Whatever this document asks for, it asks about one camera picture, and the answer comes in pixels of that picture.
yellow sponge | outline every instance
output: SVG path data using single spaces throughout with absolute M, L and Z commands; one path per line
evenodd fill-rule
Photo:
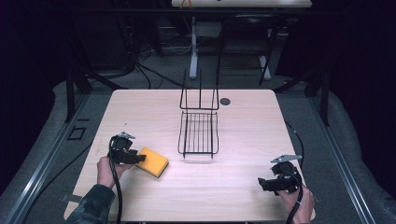
M 143 147 L 139 155 L 146 155 L 146 159 L 139 162 L 136 166 L 156 177 L 160 177 L 163 170 L 169 164 L 168 159 L 147 147 Z

dark green sleeve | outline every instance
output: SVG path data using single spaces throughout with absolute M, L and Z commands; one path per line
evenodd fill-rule
M 114 197 L 112 189 L 99 184 L 94 185 L 65 223 L 107 223 Z

